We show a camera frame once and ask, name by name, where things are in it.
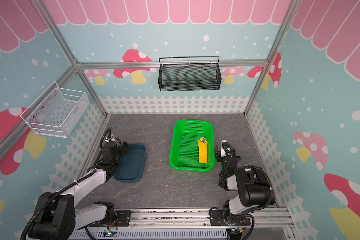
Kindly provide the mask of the yellow paper napkin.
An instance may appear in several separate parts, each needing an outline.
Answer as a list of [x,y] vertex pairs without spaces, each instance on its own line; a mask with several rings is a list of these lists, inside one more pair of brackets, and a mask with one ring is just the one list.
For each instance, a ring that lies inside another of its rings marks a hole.
[[201,137],[198,140],[199,148],[199,163],[207,164],[208,163],[208,141],[205,137]]

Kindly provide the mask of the green plastic basket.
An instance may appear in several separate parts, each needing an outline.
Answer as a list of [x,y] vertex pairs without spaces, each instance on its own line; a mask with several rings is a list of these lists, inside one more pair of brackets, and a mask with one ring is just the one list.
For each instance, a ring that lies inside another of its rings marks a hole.
[[[207,162],[199,161],[199,140],[206,139]],[[209,172],[215,167],[214,127],[198,120],[180,120],[174,126],[169,164],[179,171]]]

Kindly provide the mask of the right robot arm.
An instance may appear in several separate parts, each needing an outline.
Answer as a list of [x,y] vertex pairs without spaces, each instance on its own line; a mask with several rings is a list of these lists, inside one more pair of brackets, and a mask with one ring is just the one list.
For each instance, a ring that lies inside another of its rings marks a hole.
[[222,165],[219,187],[236,191],[238,195],[227,200],[222,210],[213,209],[212,221],[245,225],[248,222],[245,215],[275,204],[275,191],[268,175],[257,166],[239,167],[242,158],[236,155],[236,149],[227,140],[221,141],[221,150],[215,152],[215,158]]

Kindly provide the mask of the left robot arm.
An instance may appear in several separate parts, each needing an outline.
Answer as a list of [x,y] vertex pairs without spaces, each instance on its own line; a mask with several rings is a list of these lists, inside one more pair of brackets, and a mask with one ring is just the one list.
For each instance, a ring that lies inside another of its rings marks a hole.
[[74,231],[87,229],[92,223],[109,226],[117,221],[112,203],[96,202],[89,207],[76,207],[86,195],[115,175],[120,158],[130,152],[127,142],[113,136],[103,137],[99,149],[95,164],[87,174],[57,192],[39,197],[21,233],[22,240],[66,240]]

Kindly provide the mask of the dark teal plastic tray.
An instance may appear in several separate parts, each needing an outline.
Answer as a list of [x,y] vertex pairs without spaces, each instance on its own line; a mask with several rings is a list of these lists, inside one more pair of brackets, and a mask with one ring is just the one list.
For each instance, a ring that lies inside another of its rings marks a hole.
[[142,179],[146,148],[144,145],[129,145],[130,152],[119,160],[119,168],[113,178],[121,183],[136,183]]

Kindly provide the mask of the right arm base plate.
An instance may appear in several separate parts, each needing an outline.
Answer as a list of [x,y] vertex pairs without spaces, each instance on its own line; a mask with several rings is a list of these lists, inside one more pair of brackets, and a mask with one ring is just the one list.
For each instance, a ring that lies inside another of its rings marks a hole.
[[250,226],[249,217],[232,215],[229,211],[212,208],[209,210],[211,226]]

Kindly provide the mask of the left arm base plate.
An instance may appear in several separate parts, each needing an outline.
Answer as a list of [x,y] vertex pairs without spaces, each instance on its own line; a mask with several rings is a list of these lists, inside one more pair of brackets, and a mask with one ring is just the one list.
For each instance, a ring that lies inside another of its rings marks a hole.
[[132,211],[116,210],[112,221],[97,221],[91,223],[89,227],[128,227],[131,220]]

